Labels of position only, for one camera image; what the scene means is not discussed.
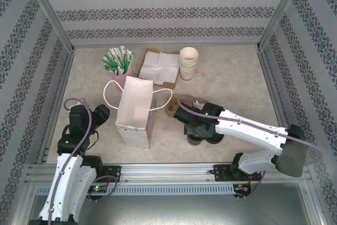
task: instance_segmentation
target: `paper bag handle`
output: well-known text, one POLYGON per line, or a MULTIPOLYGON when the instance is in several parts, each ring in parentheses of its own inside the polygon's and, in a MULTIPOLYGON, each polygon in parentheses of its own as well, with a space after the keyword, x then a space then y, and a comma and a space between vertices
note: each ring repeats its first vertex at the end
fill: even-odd
POLYGON ((105 103, 106 103, 108 106, 110 106, 110 107, 112 107, 112 108, 114 108, 114 109, 118 109, 117 107, 110 105, 110 104, 108 103, 108 101, 106 101, 106 98, 105 98, 105 90, 106 90, 107 86, 108 86, 111 82, 116 83, 116 84, 118 85, 118 87, 119 87, 122 91, 124 91, 124 90, 121 88, 120 84, 118 84, 115 80, 111 80, 111 81, 109 81, 109 82, 105 85, 105 88, 104 88, 104 90, 103 90, 103 98, 104 98, 105 103))
MULTIPOLYGON (((109 81, 109 82, 105 85, 105 87, 104 87, 104 90, 103 90, 103 98, 104 98, 105 103, 106 103, 108 106, 110 106, 110 107, 112 107, 112 108, 114 108, 114 109, 118 109, 117 107, 110 105, 110 104, 108 103, 108 101, 106 100, 106 98, 105 98, 105 90, 106 90, 107 86, 108 86, 111 82, 116 83, 116 84, 118 85, 118 87, 122 90, 122 92, 124 92, 124 90, 121 88, 120 84, 118 84, 115 80, 111 80, 111 81, 109 81)), ((171 96, 170 96, 169 100, 168 100, 164 105, 162 105, 162 106, 160 106, 160 107, 152 108, 152 109, 150 109, 149 111, 154 111, 154 110, 157 110, 157 109, 161 109, 161 108, 165 107, 165 106, 170 102, 170 100, 171 100, 171 98, 172 98, 172 96, 173 96, 173 92, 172 92, 171 89, 164 88, 164 89, 160 89, 160 90, 158 90, 158 91, 154 91, 153 93, 160 92, 160 91, 164 91, 164 90, 170 91, 171 96)))
POLYGON ((168 88, 164 88, 164 89, 160 89, 160 90, 158 90, 158 91, 154 91, 153 93, 156 93, 156 92, 160 92, 160 91, 164 91, 164 90, 168 90, 168 91, 170 91, 170 93, 171 93, 171 96, 170 96, 170 98, 169 98, 169 100, 164 104, 164 105, 162 105, 162 106, 160 106, 160 107, 157 107, 157 108, 152 108, 152 109, 150 109, 149 111, 154 111, 154 110, 157 110, 157 109, 160 109, 160 108, 163 108, 163 107, 165 107, 169 102, 170 102, 170 100, 171 100, 171 98, 172 98, 172 96, 173 96, 173 92, 172 92, 172 90, 171 89, 168 89, 168 88))

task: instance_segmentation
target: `paper cup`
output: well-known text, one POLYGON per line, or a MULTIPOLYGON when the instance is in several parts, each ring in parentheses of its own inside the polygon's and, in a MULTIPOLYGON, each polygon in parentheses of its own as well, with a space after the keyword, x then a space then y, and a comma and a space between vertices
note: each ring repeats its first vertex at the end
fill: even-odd
POLYGON ((180 62, 182 62, 182 63, 196 63, 197 61, 198 61, 198 58, 193 60, 193 61, 187 61, 187 60, 180 57, 180 62))
POLYGON ((195 69, 196 68, 196 65, 194 66, 184 66, 184 65, 179 65, 180 68, 183 68, 185 70, 192 70, 192 69, 195 69))
POLYGON ((199 56, 198 51, 193 47, 185 47, 182 50, 180 50, 179 54, 181 61, 185 63, 193 63, 197 61, 199 56))
POLYGON ((180 61, 179 63, 185 66, 195 66, 198 64, 198 61, 193 62, 193 63, 185 63, 185 62, 180 61))
POLYGON ((183 69, 185 71, 195 71, 196 66, 190 67, 190 68, 189 67, 180 66, 180 69, 183 69))
POLYGON ((194 76, 195 69, 193 71, 186 71, 180 68, 180 76, 184 81, 190 81, 194 76))

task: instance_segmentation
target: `beige table surface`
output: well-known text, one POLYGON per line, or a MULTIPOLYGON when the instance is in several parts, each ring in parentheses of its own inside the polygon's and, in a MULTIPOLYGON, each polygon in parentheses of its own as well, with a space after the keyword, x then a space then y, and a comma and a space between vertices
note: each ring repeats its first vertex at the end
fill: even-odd
MULTIPOLYGON (((180 51, 183 47, 155 48, 168 53, 180 51)), ((254 45, 195 48, 199 51, 195 76, 189 82, 183 81, 179 76, 174 93, 201 96, 240 116, 277 125, 254 45)), ((134 73, 138 73, 146 47, 128 49, 134 55, 134 73)), ((92 110, 99 104, 104 104, 103 88, 112 79, 101 62, 105 52, 104 48, 76 50, 64 100, 69 97, 84 97, 92 110)), ((119 104, 121 94, 113 85, 106 95, 111 104, 119 104)), ((166 97, 167 94, 158 94, 157 105, 164 104, 166 97)), ((184 125, 168 117, 163 109, 157 111, 150 149, 132 148, 124 144, 118 133, 115 126, 116 115, 117 111, 111 109, 110 118, 97 129, 99 141, 86 153, 101 156, 103 163, 231 162, 236 153, 262 150, 255 144, 228 135, 216 145, 203 141, 198 146, 192 146, 183 134, 184 125)), ((68 112, 62 107, 47 163, 56 163, 57 142, 68 123, 68 112)), ((92 136, 91 143, 95 140, 96 136, 92 136)))

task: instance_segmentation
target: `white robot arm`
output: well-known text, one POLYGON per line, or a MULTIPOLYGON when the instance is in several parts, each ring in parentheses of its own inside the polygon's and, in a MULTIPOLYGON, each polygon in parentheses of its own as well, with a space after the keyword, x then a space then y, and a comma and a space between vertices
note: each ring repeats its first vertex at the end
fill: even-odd
POLYGON ((81 207, 93 181, 115 178, 102 176, 104 166, 99 156, 85 155, 90 136, 109 115, 110 110, 105 105, 99 105, 94 112, 83 105, 71 107, 70 124, 64 128, 57 143, 57 165, 51 190, 38 219, 29 221, 29 225, 78 225, 81 207))
POLYGON ((198 145, 202 140, 217 144, 227 134, 265 148, 260 152, 236 154, 231 166, 234 176, 241 172, 253 174, 275 168, 292 177, 302 175, 307 146, 290 140, 291 137, 304 139, 303 131, 296 125, 291 125, 288 129, 265 125, 212 103, 206 103, 201 110, 180 104, 174 117, 185 124, 185 134, 193 145, 198 145), (251 123, 255 127, 241 122, 251 123))

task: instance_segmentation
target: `patterned wallpaper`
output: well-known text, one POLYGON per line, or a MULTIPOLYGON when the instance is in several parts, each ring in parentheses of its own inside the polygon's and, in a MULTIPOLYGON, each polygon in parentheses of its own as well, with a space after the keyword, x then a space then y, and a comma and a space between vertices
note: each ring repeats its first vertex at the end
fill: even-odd
POLYGON ((75 46, 258 42, 280 0, 50 0, 75 46))
POLYGON ((36 162, 68 53, 37 0, 0 0, 0 224, 36 162))
POLYGON ((264 49, 288 124, 325 151, 310 170, 328 224, 337 224, 336 15, 336 0, 292 0, 264 49))

